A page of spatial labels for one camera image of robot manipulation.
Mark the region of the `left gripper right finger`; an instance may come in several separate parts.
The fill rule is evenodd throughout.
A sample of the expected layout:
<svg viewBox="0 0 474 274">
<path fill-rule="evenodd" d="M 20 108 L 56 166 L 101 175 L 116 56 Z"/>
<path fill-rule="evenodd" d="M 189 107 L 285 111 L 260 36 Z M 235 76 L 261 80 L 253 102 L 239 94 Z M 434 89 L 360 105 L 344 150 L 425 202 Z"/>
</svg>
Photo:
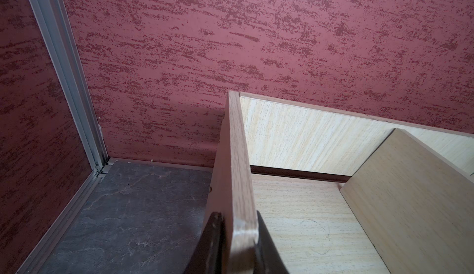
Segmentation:
<svg viewBox="0 0 474 274">
<path fill-rule="evenodd" d="M 257 219 L 259 226 L 259 238 L 255 249 L 255 274 L 289 274 L 285 267 L 277 247 L 267 229 L 267 226 L 257 211 Z"/>
</svg>

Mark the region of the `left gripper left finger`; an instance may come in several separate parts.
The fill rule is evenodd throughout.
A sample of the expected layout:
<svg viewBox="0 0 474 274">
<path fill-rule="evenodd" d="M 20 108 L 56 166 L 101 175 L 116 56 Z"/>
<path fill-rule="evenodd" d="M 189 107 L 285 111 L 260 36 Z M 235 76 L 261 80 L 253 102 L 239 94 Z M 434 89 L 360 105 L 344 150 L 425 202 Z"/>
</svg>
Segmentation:
<svg viewBox="0 0 474 274">
<path fill-rule="evenodd" d="M 202 231 L 199 242 L 183 274 L 222 273 L 222 249 L 224 241 L 223 217 L 213 212 Z"/>
</svg>

